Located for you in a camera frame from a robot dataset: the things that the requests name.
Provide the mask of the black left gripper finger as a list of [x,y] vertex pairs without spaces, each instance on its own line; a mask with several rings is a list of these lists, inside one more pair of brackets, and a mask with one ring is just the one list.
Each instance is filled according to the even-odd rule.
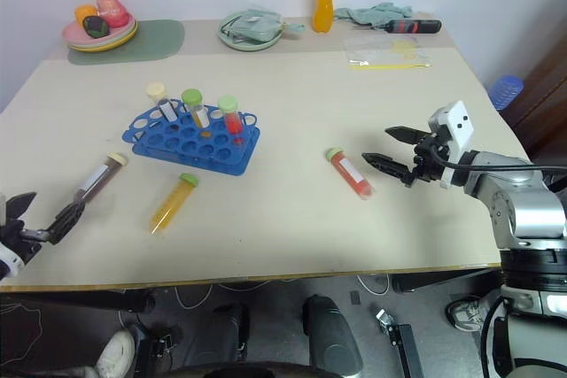
[[6,202],[6,219],[17,220],[32,204],[36,196],[35,192],[27,192],[11,197]]
[[84,209],[85,202],[81,199],[68,204],[47,228],[47,242],[59,243],[78,223]]

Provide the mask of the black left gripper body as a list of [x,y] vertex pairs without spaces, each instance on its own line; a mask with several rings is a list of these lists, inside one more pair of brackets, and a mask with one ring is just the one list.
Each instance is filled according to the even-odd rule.
[[27,265],[46,240],[46,230],[25,229],[22,220],[6,220],[1,226],[1,264]]

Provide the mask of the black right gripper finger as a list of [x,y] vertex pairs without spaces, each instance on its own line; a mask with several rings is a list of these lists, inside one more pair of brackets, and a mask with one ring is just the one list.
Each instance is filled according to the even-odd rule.
[[364,152],[361,156],[377,171],[390,175],[391,177],[401,181],[403,184],[413,184],[416,179],[407,166],[394,161],[386,155]]
[[429,135],[428,132],[404,126],[388,127],[384,131],[397,141],[406,144],[419,144]]

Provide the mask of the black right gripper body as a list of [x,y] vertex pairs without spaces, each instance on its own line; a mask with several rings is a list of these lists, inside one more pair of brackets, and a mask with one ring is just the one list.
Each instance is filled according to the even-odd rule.
[[423,181],[439,181],[445,167],[439,164],[431,154],[434,147],[437,154],[445,161],[448,161],[449,148],[447,142],[450,134],[446,126],[441,126],[437,131],[424,132],[416,130],[414,148],[414,172]]

